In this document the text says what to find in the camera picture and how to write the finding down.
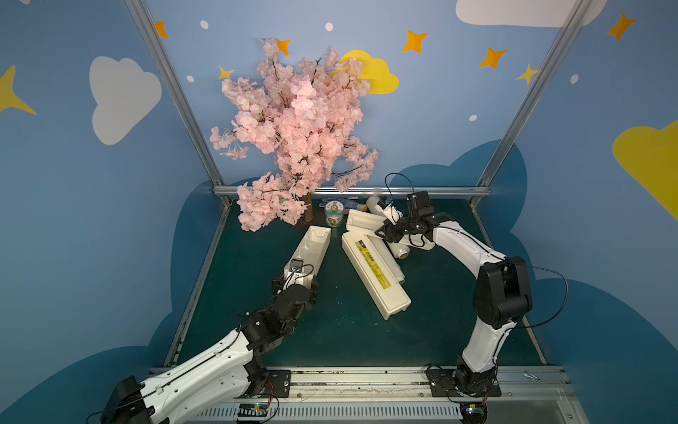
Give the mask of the dispenser lid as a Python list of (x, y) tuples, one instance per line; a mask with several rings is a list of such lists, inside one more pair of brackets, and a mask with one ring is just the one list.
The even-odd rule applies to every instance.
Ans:
[[(346, 218), (347, 231), (360, 231), (367, 235), (376, 236), (386, 218), (359, 210), (350, 210)], [(434, 242), (428, 240), (423, 235), (404, 235), (397, 242), (388, 242), (388, 245), (396, 247), (414, 247), (430, 251), (434, 248)]]

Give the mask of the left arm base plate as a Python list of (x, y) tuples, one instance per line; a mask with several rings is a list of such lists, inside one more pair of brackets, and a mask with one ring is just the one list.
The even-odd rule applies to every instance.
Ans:
[(291, 390), (291, 371), (289, 369), (263, 369), (248, 376), (249, 385), (244, 397), (269, 397), (287, 399)]

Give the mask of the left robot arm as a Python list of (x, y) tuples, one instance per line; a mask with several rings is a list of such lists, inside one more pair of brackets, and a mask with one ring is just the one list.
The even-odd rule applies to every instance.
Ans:
[(100, 422), (184, 423), (226, 399), (260, 394), (268, 380), (261, 356), (294, 333), (317, 293), (313, 275), (288, 277), (271, 306), (247, 316), (202, 353), (142, 382), (130, 376), (118, 383)]

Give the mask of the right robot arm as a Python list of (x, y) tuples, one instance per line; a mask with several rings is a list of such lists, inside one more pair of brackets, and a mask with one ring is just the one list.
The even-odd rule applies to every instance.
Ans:
[(519, 256), (507, 256), (489, 247), (451, 215), (435, 212), (428, 192), (408, 194), (406, 201), (408, 212), (404, 214), (385, 196), (371, 198), (369, 210), (384, 217), (375, 234), (389, 243), (441, 247), (476, 277), (476, 322), (458, 359), (453, 381), (454, 390), (468, 397), (488, 396), (498, 388), (501, 348), (533, 310), (531, 266)]

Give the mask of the dispenser base tray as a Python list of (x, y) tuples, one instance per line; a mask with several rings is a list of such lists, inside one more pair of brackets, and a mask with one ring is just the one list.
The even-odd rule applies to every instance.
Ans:
[[(304, 261), (303, 269), (300, 270), (300, 272), (298, 272), (293, 277), (293, 279), (295, 277), (301, 277), (302, 279), (309, 281), (311, 277), (317, 276), (318, 272), (320, 271), (326, 252), (328, 251), (330, 239), (331, 239), (330, 228), (315, 225), (312, 225), (308, 228), (304, 238), (302, 238), (294, 254), (291, 256), (291, 259), (298, 258)], [(285, 278), (284, 270), (284, 280), (286, 284), (292, 283), (293, 279), (287, 280)]]

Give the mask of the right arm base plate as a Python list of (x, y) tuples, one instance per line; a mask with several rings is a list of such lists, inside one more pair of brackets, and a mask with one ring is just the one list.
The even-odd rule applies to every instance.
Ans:
[(501, 388), (497, 378), (498, 368), (483, 373), (473, 373), (461, 369), (441, 369), (429, 367), (425, 377), (434, 398), (490, 398), (501, 397)]

